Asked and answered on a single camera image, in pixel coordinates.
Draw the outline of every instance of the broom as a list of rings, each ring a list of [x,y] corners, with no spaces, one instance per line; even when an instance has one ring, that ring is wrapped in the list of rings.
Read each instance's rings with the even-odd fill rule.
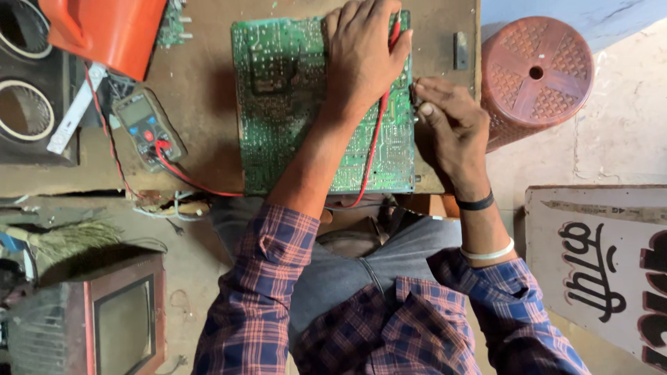
[[[122,230],[98,220],[65,224],[43,234],[0,224],[0,232],[33,246],[35,258],[56,264],[91,248],[120,243]]]

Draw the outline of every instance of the wooden workbench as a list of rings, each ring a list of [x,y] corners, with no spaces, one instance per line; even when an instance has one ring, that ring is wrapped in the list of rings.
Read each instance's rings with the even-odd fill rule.
[[[171,49],[158,48],[146,84],[164,107],[189,155],[182,165],[211,188],[241,192],[230,27],[234,21],[323,15],[345,0],[189,0],[184,15],[193,23],[186,31],[194,38]],[[480,0],[403,0],[412,12],[414,76],[439,75],[480,95]],[[454,33],[468,34],[471,63],[454,70]],[[129,185],[134,190],[187,190],[166,173],[142,168],[123,129],[114,131],[117,150]],[[123,187],[109,141],[99,128],[79,134],[80,165],[33,167],[0,165],[0,197],[62,194]],[[417,193],[440,193],[443,187],[433,169],[416,154]]]

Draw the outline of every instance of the white sign board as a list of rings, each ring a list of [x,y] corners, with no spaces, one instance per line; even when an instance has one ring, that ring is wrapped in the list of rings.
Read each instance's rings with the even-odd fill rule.
[[[529,187],[544,305],[667,373],[667,186]]]

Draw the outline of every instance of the bracelet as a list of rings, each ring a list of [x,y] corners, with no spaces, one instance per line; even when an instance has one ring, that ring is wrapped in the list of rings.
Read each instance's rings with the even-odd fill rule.
[[[481,201],[462,202],[458,200],[456,196],[454,196],[454,199],[456,199],[456,205],[459,206],[461,210],[466,211],[480,211],[485,208],[489,208],[495,202],[493,190],[489,192],[488,197],[482,199]]]
[[[503,250],[500,250],[499,252],[491,253],[491,254],[473,254],[469,253],[463,249],[461,249],[461,254],[463,254],[464,257],[468,259],[474,259],[474,260],[491,260],[491,259],[496,259],[500,258],[501,256],[505,256],[509,254],[512,250],[514,249],[514,240],[512,237],[510,237],[510,244],[507,245],[506,248]]]

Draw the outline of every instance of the crt television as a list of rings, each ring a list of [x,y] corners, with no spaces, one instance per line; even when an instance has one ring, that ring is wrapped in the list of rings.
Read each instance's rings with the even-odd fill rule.
[[[45,288],[10,311],[13,375],[154,374],[165,360],[161,254]]]

